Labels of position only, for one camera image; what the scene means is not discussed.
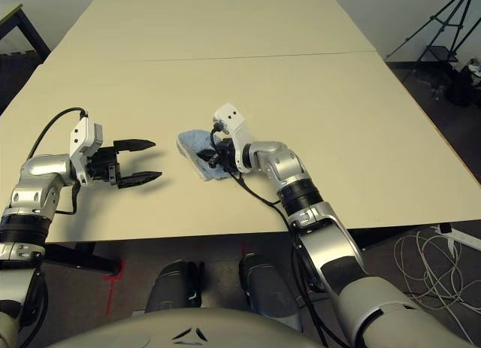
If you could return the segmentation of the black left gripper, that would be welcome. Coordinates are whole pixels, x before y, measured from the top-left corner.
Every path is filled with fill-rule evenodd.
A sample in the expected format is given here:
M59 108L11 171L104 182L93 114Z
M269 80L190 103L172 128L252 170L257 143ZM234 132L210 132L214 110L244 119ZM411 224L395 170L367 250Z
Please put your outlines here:
M113 147L101 147L88 158L86 171L91 180L101 180L119 189L126 189L149 183L162 176L160 171L142 171L119 178L117 153L121 151L142 151L154 147L152 141L143 139L125 139L113 142Z

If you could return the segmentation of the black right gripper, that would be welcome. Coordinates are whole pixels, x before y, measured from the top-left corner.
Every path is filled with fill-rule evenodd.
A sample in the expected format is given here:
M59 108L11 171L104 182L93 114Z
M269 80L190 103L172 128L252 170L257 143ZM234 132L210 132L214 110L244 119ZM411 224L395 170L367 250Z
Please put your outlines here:
M231 138L223 138L217 145L216 150L203 149L198 152L201 159L209 159L210 168L222 167L225 172L237 172L235 148Z

